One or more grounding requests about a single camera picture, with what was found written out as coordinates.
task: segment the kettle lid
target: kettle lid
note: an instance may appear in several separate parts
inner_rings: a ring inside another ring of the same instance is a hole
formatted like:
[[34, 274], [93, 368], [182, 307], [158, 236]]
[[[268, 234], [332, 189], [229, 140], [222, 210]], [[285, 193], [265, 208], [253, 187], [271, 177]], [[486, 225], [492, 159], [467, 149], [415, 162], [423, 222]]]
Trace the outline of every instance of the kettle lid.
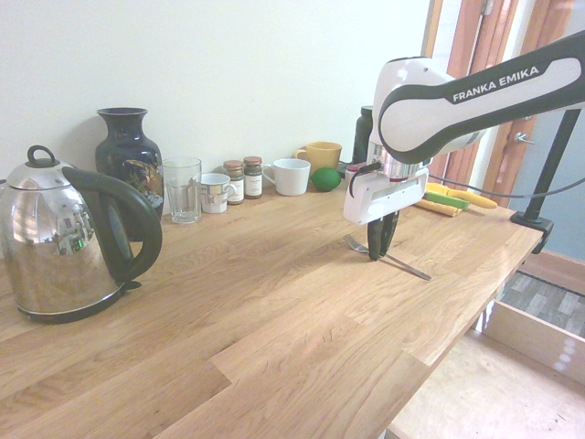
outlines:
[[[39, 150], [46, 152], [49, 158], [36, 158], [35, 152]], [[70, 185], [61, 171], [63, 166], [69, 164], [59, 162], [47, 147], [31, 146], [28, 148], [27, 156], [28, 161], [15, 168], [6, 179], [9, 186], [17, 189], [42, 190]]]

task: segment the drinking glass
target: drinking glass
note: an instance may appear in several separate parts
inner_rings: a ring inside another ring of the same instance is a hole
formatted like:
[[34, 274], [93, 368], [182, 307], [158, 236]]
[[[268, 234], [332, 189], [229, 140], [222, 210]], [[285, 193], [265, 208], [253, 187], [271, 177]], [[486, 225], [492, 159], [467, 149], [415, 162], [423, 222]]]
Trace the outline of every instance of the drinking glass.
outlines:
[[171, 219], [178, 224], [197, 222], [201, 218], [199, 186], [201, 160], [173, 157], [163, 160], [165, 187], [171, 203]]

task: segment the yellow mug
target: yellow mug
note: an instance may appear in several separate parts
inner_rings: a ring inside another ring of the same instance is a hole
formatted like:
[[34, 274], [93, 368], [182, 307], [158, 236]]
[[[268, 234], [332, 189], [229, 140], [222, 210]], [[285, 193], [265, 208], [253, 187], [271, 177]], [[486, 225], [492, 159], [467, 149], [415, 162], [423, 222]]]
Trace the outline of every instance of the yellow mug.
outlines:
[[294, 158], [308, 160], [311, 163], [311, 175], [322, 167], [337, 169], [341, 145], [333, 142], [311, 142], [307, 144], [306, 150], [299, 149], [294, 153]]

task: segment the vase with painted design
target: vase with painted design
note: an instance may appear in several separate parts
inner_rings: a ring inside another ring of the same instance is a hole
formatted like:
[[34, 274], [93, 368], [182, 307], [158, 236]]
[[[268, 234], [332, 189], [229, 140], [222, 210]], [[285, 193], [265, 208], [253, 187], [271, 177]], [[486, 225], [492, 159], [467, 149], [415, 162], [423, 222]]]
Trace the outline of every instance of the vase with painted design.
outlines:
[[[96, 147], [95, 165], [98, 172], [118, 178], [138, 189], [156, 211], [163, 214], [165, 185], [163, 159], [158, 145], [144, 135], [144, 108], [105, 108], [97, 113], [106, 122], [107, 137]], [[128, 239], [142, 241], [130, 211], [122, 211], [122, 222]]]

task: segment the stainless steel kettle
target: stainless steel kettle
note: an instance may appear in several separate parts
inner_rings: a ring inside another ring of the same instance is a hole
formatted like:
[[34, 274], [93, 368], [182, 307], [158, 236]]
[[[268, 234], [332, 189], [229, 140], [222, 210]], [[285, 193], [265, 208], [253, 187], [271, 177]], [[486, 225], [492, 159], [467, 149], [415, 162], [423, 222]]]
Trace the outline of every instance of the stainless steel kettle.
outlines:
[[[37, 151], [48, 158], [36, 158]], [[156, 261], [160, 221], [148, 200], [121, 180], [59, 162], [45, 146], [31, 146], [27, 155], [0, 198], [0, 244], [18, 309], [45, 322], [95, 314]], [[136, 257], [119, 206], [144, 237]]]

